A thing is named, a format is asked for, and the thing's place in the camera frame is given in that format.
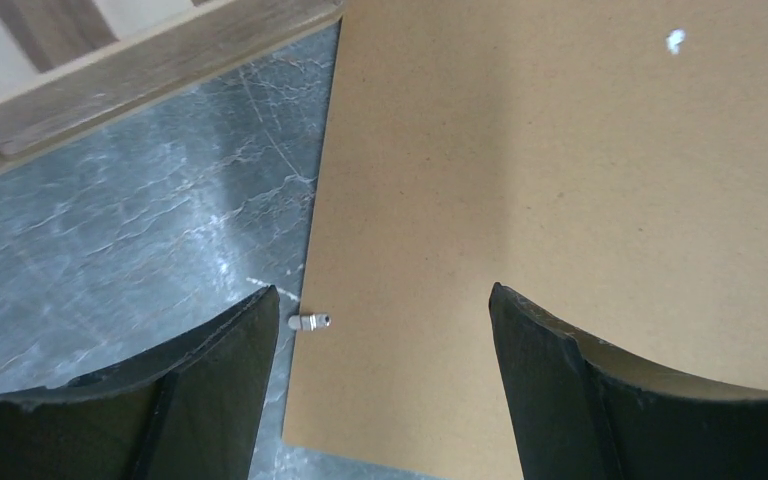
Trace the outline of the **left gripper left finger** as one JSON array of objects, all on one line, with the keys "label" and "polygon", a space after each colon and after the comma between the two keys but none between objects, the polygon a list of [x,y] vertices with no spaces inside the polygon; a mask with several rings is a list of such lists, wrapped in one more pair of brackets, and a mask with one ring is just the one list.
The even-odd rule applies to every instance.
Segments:
[{"label": "left gripper left finger", "polygon": [[0,394],[0,479],[245,479],[279,333],[261,288],[58,388]]}]

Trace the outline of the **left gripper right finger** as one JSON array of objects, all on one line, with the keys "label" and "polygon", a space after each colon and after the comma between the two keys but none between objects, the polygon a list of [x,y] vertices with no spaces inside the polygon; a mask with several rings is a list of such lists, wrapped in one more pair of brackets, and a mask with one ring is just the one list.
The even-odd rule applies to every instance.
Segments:
[{"label": "left gripper right finger", "polygon": [[527,479],[768,479],[768,391],[635,355],[495,284],[499,371]]}]

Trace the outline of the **brown cardboard backing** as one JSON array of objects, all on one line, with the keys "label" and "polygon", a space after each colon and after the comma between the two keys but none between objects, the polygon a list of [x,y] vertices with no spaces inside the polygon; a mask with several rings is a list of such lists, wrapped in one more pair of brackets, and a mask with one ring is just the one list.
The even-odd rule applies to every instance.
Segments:
[{"label": "brown cardboard backing", "polygon": [[350,1],[283,441],[518,479],[509,286],[768,390],[768,1]]}]

